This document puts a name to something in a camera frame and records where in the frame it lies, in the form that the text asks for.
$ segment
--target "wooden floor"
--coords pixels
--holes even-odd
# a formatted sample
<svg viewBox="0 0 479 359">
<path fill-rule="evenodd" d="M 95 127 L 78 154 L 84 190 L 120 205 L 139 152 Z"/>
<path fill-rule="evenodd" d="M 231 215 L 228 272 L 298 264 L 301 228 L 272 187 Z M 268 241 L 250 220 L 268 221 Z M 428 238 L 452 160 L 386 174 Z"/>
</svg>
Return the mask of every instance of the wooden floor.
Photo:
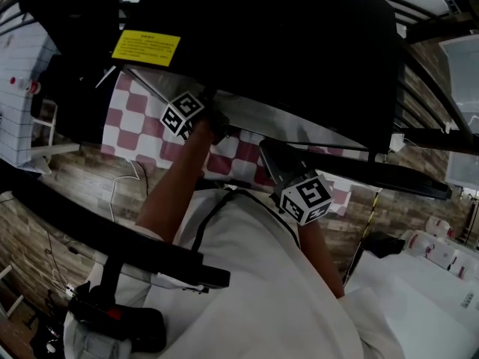
<svg viewBox="0 0 479 359">
<path fill-rule="evenodd" d="M 445 56 L 437 45 L 422 44 L 419 50 L 428 56 L 431 73 L 437 76 L 442 85 L 446 85 L 448 68 Z M 409 76 L 408 79 L 414 82 L 413 77 Z M 426 91 L 421 93 L 426 97 L 428 95 Z M 445 178 L 448 154 L 404 147 L 399 153 L 390 153 L 387 162 L 424 171 L 442 181 Z M 126 227 L 135 222 L 147 196 L 147 185 L 151 191 L 165 173 L 162 169 L 145 166 L 146 180 L 144 171 L 138 164 L 135 163 L 135 166 L 141 179 L 118 180 L 113 197 L 115 220 Z M 92 146 L 83 146 L 76 153 L 54 156 L 50 167 L 53 173 L 41 177 L 45 184 L 108 219 L 111 218 L 109 200 L 114 179 L 134 173 L 129 162 L 103 155 L 97 147 Z M 440 201 L 383 190 L 379 194 L 372 229 L 400 235 L 408 229 L 424 228 L 430 215 L 438 215 L 449 221 L 455 230 L 460 230 L 470 203 L 467 198 L 460 199 L 459 194 L 460 190 L 455 188 L 452 200 Z M 320 219 L 328 246 L 341 271 L 347 268 L 357 248 L 370 216 L 374 195 L 374 192 L 366 188 L 355 187 L 344 216 L 329 213 Z M 266 195 L 260 197 L 268 200 Z M 8 198 L 7 194 L 3 194 L 0 202 Z M 68 282 L 75 285 L 82 283 L 91 270 L 94 251 L 78 242 L 69 241 L 69 237 L 36 219 L 16 200 L 0 204 L 0 230 L 0 269 L 12 264 L 14 271 L 9 274 L 9 281 L 40 309 L 45 310 L 44 299 L 49 289 L 55 291 L 58 303 L 67 302 L 65 295 L 52 284 L 52 280 L 59 278 L 56 273 L 52 273 L 55 264 L 52 256 L 47 254 L 50 249 L 47 232 L 52 234 L 52 251 Z M 69 248 L 75 248 L 79 253 L 73 254 Z"/>
</svg>

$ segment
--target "yellow label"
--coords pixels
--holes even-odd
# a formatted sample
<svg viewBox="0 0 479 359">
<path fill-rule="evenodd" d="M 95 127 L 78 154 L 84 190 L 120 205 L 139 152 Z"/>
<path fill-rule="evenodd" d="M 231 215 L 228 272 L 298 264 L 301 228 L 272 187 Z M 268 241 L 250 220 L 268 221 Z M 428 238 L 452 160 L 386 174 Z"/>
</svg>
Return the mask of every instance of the yellow label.
<svg viewBox="0 0 479 359">
<path fill-rule="evenodd" d="M 112 57 L 169 67 L 179 42 L 169 34 L 123 31 Z"/>
</svg>

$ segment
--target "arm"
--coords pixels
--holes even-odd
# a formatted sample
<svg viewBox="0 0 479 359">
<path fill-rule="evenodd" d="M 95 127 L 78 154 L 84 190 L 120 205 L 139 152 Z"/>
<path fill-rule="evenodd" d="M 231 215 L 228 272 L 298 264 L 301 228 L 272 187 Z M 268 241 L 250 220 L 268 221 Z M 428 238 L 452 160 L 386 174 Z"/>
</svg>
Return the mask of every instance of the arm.
<svg viewBox="0 0 479 359">
<path fill-rule="evenodd" d="M 165 242 L 173 242 L 213 139 L 208 121 L 200 120 L 176 161 L 143 203 L 138 226 L 153 231 Z"/>
<path fill-rule="evenodd" d="M 320 225 L 313 221 L 304 226 L 298 226 L 298 234 L 302 253 L 326 282 L 335 297 L 338 299 L 344 297 L 343 282 L 332 260 Z"/>
</svg>

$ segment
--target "white table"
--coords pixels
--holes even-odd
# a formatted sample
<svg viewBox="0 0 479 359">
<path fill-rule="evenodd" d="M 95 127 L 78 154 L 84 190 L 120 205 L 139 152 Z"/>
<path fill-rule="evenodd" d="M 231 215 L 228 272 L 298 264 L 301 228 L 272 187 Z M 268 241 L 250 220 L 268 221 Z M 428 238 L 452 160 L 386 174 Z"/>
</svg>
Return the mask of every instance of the white table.
<svg viewBox="0 0 479 359">
<path fill-rule="evenodd" d="M 14 5 L 4 13 L 0 32 L 32 18 L 28 14 L 21 15 L 1 24 L 18 12 L 18 5 Z M 0 158 L 16 168 L 47 173 L 49 169 L 43 156 L 79 149 L 78 144 L 32 148 L 34 118 L 30 110 L 33 96 L 10 83 L 12 77 L 38 80 L 55 51 L 54 43 L 37 22 L 0 36 Z"/>
</svg>

